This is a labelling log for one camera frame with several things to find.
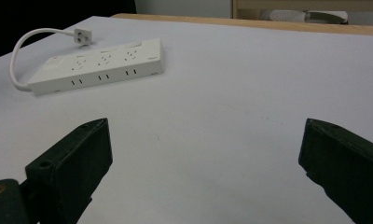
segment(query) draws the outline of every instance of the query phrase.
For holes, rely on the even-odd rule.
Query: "table surface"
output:
[[[43,96],[17,91],[0,57],[0,179],[23,181],[74,128],[108,118],[114,163],[80,224],[352,224],[297,158],[307,118],[373,142],[373,28],[276,24],[91,17],[76,24],[91,46],[55,34],[22,48],[20,82],[55,55],[157,37],[164,73]]]

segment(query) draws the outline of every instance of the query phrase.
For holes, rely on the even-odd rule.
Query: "power strip switch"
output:
[[[30,78],[35,95],[163,73],[159,38],[49,58]]]

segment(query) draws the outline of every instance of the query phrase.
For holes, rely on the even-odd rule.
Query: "plug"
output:
[[[77,26],[74,30],[74,42],[81,45],[90,45],[91,29]]]

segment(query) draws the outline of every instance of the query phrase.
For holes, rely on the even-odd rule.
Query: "white wall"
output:
[[[231,0],[135,0],[138,14],[231,18]]]

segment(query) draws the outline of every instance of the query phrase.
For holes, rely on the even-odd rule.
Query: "white power strip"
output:
[[[163,73],[159,38],[48,59],[28,81],[35,95]]]

